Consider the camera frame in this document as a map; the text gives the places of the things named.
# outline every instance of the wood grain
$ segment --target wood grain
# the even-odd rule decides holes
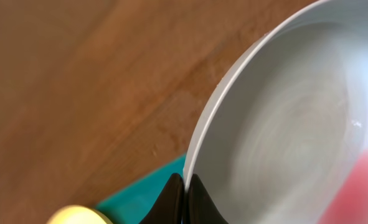
[[[94,205],[185,153],[219,80],[313,0],[0,0],[0,223]]]

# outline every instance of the pink object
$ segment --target pink object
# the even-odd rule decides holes
[[[355,164],[319,224],[368,224],[368,150]]]

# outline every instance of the black object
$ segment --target black object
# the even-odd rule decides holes
[[[187,193],[181,176],[171,175],[140,224],[180,224],[181,221],[183,224],[228,224],[196,174],[192,176]]]

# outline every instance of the bowl rim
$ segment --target bowl rim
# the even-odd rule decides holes
[[[192,134],[191,141],[189,143],[186,160],[183,170],[183,178],[185,191],[188,190],[189,184],[191,183],[191,177],[193,175],[193,170],[195,167],[197,155],[202,146],[205,135],[209,129],[209,126],[221,105],[221,102],[225,98],[226,94],[230,90],[231,86],[234,84],[235,80],[239,77],[244,68],[248,65],[252,58],[260,51],[260,49],[266,45],[272,38],[274,38],[279,31],[283,30],[287,25],[289,25],[293,20],[298,18],[300,15],[314,9],[322,4],[330,2],[333,0],[319,0],[310,5],[300,9],[294,13],[289,18],[285,19],[281,24],[275,27],[271,32],[265,34],[253,45],[251,45],[230,67],[228,72],[221,79],[213,93],[211,94],[209,100],[207,101],[202,114],[197,121],[195,130]]]

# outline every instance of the wooden table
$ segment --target wooden table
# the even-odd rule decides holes
[[[0,0],[0,223],[92,206],[185,153],[216,84],[313,0]]]

